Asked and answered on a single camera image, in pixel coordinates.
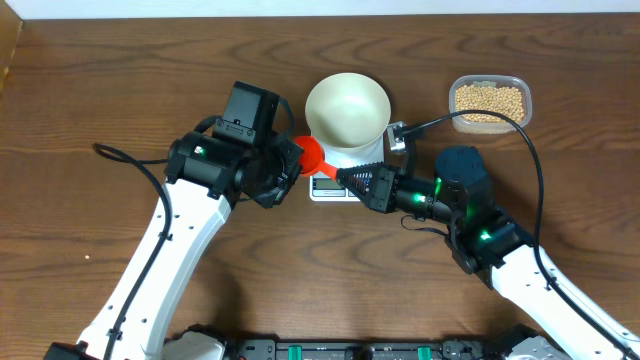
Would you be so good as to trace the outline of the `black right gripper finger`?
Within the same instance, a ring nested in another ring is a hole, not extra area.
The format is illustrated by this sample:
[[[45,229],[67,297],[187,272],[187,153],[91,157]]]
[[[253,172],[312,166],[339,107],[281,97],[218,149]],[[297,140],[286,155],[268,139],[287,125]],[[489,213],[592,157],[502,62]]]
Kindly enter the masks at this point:
[[[358,165],[349,168],[340,168],[336,173],[337,181],[347,181],[348,179],[370,179],[378,170],[384,169],[385,164],[383,162],[375,162],[364,165]]]
[[[373,200],[372,175],[339,175],[337,182],[352,193],[365,207],[370,208]]]

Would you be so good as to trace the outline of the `red measuring scoop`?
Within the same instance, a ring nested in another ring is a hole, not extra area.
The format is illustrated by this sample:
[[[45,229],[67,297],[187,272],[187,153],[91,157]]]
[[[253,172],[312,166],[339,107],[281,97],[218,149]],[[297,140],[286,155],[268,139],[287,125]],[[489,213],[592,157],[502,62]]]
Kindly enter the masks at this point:
[[[325,160],[324,149],[313,136],[298,136],[294,139],[303,153],[298,163],[301,165],[301,176],[311,177],[317,173],[323,173],[331,180],[335,180],[338,169]]]

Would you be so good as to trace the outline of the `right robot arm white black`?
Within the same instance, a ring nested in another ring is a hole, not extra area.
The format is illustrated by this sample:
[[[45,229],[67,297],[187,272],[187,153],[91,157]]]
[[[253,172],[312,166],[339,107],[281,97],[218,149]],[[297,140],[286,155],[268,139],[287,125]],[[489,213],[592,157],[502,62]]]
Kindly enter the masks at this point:
[[[384,163],[340,169],[336,179],[371,210],[446,225],[445,242],[462,270],[526,312],[570,358],[638,358],[638,336],[577,288],[496,205],[476,148],[442,151],[433,180]]]

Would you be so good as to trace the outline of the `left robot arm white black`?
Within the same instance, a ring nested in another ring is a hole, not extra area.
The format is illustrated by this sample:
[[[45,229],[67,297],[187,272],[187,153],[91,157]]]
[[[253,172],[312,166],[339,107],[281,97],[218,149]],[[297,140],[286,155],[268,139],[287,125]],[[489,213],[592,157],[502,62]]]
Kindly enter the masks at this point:
[[[105,306],[74,344],[52,343],[48,359],[159,359],[186,285],[237,203],[269,209],[301,174],[302,149],[273,124],[287,101],[237,81],[225,111],[203,119],[169,148],[165,179],[104,144],[96,153],[138,168],[159,195],[152,220]]]

